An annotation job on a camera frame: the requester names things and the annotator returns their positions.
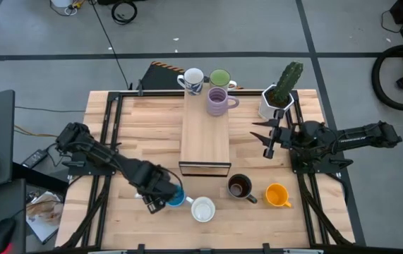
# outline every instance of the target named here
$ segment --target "potted plant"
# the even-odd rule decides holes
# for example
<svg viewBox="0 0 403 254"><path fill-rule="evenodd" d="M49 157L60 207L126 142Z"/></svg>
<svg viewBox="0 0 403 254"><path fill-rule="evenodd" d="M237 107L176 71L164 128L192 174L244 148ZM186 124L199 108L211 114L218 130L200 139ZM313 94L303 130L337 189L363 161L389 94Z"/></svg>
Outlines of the potted plant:
<svg viewBox="0 0 403 254"><path fill-rule="evenodd" d="M276 109L287 111L294 103L291 91L303 72L303 64L291 62L281 74L278 83L271 85L261 94L259 116L272 119Z"/></svg>

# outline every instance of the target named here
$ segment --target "wooden box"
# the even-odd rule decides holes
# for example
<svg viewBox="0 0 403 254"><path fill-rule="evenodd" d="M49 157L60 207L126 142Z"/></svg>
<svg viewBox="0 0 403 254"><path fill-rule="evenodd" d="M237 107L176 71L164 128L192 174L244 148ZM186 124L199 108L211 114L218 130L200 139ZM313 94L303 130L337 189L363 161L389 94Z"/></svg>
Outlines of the wooden box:
<svg viewBox="0 0 403 254"><path fill-rule="evenodd" d="M183 176L227 177L229 161L229 117L211 116L207 108L210 84L199 95L185 91L179 168Z"/></svg>

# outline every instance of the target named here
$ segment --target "green mug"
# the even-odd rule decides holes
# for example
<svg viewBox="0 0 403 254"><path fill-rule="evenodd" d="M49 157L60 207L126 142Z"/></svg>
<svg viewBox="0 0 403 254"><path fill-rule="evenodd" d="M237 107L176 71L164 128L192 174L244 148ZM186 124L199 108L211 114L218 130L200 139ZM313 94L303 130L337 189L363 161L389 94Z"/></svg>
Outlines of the green mug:
<svg viewBox="0 0 403 254"><path fill-rule="evenodd" d="M222 69L217 69L209 75L210 87L220 87L226 91L232 91L237 88L236 81L231 80L231 75Z"/></svg>

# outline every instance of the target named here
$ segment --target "yellow black striped tape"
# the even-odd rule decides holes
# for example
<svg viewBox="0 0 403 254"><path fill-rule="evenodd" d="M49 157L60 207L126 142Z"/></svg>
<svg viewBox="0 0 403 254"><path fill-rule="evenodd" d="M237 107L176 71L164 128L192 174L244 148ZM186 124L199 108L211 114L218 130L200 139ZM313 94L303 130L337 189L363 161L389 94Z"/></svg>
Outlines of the yellow black striped tape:
<svg viewBox="0 0 403 254"><path fill-rule="evenodd" d="M168 65L166 63L162 63L162 62L158 62L158 61L153 61L151 64L156 65L156 66L161 66L163 68L168 68L168 69L173 70L173 71L178 71L180 73L183 73L185 71L182 68L171 66L171 65Z"/></svg>

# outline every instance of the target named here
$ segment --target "black mug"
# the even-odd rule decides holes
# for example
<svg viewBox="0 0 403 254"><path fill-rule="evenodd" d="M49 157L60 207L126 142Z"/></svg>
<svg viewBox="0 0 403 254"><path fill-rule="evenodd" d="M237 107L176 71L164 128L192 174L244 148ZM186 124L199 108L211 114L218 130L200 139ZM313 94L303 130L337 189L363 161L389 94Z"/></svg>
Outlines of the black mug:
<svg viewBox="0 0 403 254"><path fill-rule="evenodd" d="M258 200L251 195L251 180L243 174L235 174L228 180L228 192L235 198L246 198L256 204Z"/></svg>

